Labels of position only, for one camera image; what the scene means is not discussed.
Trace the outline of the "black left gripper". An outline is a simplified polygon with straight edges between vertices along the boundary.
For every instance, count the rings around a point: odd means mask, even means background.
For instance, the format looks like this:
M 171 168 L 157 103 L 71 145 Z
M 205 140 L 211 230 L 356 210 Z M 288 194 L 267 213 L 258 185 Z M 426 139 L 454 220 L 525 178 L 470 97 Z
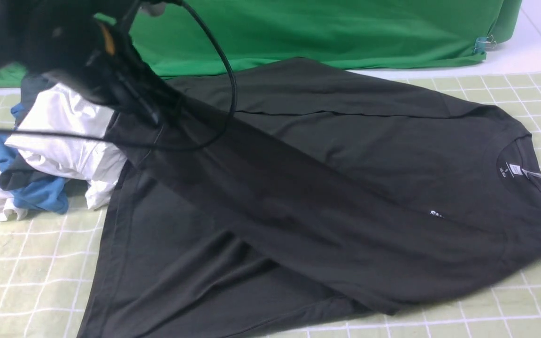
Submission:
M 47 77 L 82 98 L 154 127 L 169 122 L 182 101 L 142 60 L 126 32 L 99 19 L 53 28 L 45 62 Z

